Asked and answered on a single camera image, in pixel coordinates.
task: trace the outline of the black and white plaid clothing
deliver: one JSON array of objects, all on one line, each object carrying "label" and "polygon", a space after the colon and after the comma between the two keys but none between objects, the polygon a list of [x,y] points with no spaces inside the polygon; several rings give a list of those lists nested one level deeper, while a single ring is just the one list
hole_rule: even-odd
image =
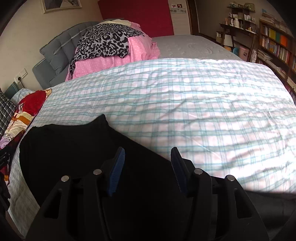
[{"label": "black and white plaid clothing", "polygon": [[16,105],[13,104],[0,89],[0,139],[4,135],[15,110]]}]

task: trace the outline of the red wall panel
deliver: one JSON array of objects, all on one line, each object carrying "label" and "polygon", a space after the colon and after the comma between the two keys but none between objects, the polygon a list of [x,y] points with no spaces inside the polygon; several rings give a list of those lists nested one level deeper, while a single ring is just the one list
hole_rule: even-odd
[{"label": "red wall panel", "polygon": [[100,0],[103,19],[124,18],[138,23],[150,37],[174,35],[167,0]]}]

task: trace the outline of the checkered quilt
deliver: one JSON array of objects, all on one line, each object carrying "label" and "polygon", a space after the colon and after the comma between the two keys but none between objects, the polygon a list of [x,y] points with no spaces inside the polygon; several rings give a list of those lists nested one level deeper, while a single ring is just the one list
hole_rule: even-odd
[{"label": "checkered quilt", "polygon": [[[296,107],[264,65],[130,63],[53,87],[32,126],[81,125],[101,114],[112,128],[167,159],[177,146],[196,167],[234,175],[247,190],[295,192]],[[10,182],[9,213],[26,235],[39,206],[22,176],[19,150]]]}]

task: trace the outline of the door frame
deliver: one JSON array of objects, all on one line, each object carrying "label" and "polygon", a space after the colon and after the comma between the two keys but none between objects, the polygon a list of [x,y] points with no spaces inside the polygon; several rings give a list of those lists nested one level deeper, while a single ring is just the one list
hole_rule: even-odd
[{"label": "door frame", "polygon": [[199,35],[199,23],[195,0],[186,0],[191,35]]}]

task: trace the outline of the metal rivet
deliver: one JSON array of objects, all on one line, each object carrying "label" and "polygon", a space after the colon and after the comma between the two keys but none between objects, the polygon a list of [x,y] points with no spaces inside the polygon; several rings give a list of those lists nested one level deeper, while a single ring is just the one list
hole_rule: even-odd
[{"label": "metal rivet", "polygon": [[197,175],[200,175],[200,174],[203,173],[203,171],[200,168],[195,168],[194,173],[197,174]]},{"label": "metal rivet", "polygon": [[62,180],[63,182],[66,182],[66,181],[68,181],[69,179],[70,179],[69,176],[62,176],[62,178],[61,178],[61,180]]},{"label": "metal rivet", "polygon": [[235,177],[232,175],[227,175],[227,179],[232,182],[235,180]]},{"label": "metal rivet", "polygon": [[102,170],[101,170],[101,169],[95,169],[95,170],[93,171],[93,174],[95,174],[95,175],[100,175],[100,174],[102,174]]}]

